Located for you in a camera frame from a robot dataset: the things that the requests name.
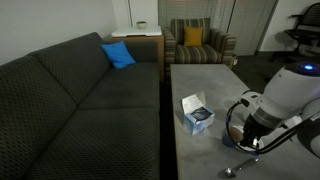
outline striped armchair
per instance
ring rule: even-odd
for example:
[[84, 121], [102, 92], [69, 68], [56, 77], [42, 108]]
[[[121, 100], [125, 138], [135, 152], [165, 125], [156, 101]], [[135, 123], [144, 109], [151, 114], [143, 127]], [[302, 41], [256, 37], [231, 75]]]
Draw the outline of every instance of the striped armchair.
[[[184, 46], [184, 27], [202, 27], [202, 46]], [[171, 27], [163, 28], [164, 71], [170, 82], [171, 64], [226, 64], [233, 60], [236, 37], [210, 29], [210, 18], [172, 19]]]

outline gray couch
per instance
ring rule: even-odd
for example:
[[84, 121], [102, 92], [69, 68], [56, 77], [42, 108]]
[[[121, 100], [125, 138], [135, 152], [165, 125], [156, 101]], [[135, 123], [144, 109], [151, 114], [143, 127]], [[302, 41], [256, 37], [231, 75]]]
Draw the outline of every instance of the gray couch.
[[0, 66], [0, 179], [159, 179], [157, 45], [127, 43], [137, 63], [116, 70], [102, 43]]

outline couch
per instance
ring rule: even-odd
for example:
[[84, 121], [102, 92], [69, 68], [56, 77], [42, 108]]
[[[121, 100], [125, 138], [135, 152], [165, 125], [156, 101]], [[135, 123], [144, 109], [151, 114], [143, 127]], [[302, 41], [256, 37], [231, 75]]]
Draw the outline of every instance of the couch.
[[159, 179], [157, 45], [128, 42], [137, 63], [115, 69], [103, 43], [90, 33], [0, 66], [0, 179]]
[[[184, 27], [203, 28], [201, 46], [184, 46]], [[211, 28], [210, 18], [172, 19], [170, 27], [163, 28], [164, 73], [170, 82], [171, 64], [226, 64], [232, 67], [236, 37]]]

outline blue pillow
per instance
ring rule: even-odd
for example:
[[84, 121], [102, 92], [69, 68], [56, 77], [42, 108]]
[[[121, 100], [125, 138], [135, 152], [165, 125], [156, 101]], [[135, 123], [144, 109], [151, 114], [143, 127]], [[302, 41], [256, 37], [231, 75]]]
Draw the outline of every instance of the blue pillow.
[[103, 44], [101, 47], [116, 69], [124, 68], [130, 64], [136, 63], [129, 54], [123, 41], [113, 44]]

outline yellow pillow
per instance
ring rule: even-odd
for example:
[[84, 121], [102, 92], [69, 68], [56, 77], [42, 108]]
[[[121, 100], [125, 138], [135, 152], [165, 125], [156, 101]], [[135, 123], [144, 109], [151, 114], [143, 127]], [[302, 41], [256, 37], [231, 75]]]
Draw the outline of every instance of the yellow pillow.
[[184, 46], [201, 46], [203, 28], [184, 27]]

